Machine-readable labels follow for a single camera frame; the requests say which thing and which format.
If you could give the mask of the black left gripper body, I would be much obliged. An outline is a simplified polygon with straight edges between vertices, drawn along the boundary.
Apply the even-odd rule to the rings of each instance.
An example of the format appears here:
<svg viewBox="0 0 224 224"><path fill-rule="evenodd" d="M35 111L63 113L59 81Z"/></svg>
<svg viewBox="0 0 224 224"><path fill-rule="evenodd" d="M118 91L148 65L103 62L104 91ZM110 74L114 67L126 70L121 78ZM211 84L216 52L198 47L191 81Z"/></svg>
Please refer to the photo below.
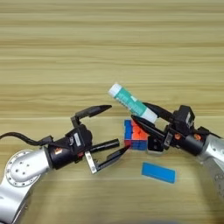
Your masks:
<svg viewBox="0 0 224 224"><path fill-rule="evenodd" d="M48 145L52 167L56 170L71 163L79 163L86 157L90 171L97 173L97 168L90 154L92 139L82 141L76 137L64 137Z"/></svg>

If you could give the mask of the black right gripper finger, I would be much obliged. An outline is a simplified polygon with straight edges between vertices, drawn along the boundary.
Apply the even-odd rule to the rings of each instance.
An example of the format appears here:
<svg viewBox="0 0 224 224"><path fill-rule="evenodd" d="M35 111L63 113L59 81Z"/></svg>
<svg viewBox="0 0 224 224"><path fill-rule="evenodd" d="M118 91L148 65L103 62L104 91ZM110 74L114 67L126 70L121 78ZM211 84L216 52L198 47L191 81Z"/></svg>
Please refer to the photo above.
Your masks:
<svg viewBox="0 0 224 224"><path fill-rule="evenodd" d="M172 123L173 122L173 114L171 112L169 112L168 110L159 107L158 105L155 104L151 104L148 102L145 102L144 105L152 110L158 118L162 118L164 120L166 120L168 123Z"/></svg>
<svg viewBox="0 0 224 224"><path fill-rule="evenodd" d="M131 118L138 127L140 127L150 136L155 137L161 142L165 140L165 133L162 130L158 129L152 122L149 122L148 120L137 115L132 115Z"/></svg>

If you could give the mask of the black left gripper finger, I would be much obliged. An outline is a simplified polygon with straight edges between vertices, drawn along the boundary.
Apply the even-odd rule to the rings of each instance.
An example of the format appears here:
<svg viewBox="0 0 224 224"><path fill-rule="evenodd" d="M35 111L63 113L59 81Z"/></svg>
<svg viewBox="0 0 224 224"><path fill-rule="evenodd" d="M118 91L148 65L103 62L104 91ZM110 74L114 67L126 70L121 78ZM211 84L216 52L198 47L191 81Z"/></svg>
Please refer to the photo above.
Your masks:
<svg viewBox="0 0 224 224"><path fill-rule="evenodd" d="M76 128L81 124L81 119L84 117L92 117L99 115L100 113L106 111L107 109L110 109L111 105L98 105L98 106L92 106L89 108L85 108L82 111L77 112L72 118L72 124Z"/></svg>
<svg viewBox="0 0 224 224"><path fill-rule="evenodd" d="M109 150L109 149L113 149L113 148L116 148L116 145L96 147L95 151L105 151L105 150ZM129 146L125 146L125 147L109 154L107 156L107 159L104 162L102 162L100 164L98 164L98 163L95 164L96 170L100 171L100 170L106 168L107 166L112 165L115 161L117 161L127 151L128 148L129 148Z"/></svg>

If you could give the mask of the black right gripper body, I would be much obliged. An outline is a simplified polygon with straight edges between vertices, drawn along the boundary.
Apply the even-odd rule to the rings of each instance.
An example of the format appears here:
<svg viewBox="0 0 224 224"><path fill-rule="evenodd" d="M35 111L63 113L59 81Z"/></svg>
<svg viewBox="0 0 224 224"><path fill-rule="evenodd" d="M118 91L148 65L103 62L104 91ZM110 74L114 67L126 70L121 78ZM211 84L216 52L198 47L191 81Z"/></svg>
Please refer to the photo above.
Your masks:
<svg viewBox="0 0 224 224"><path fill-rule="evenodd" d="M166 150L174 147L187 151L194 156L198 156L203 150L205 136L202 134L191 132L188 135L184 135L173 129L170 125L165 127L164 133L163 146Z"/></svg>

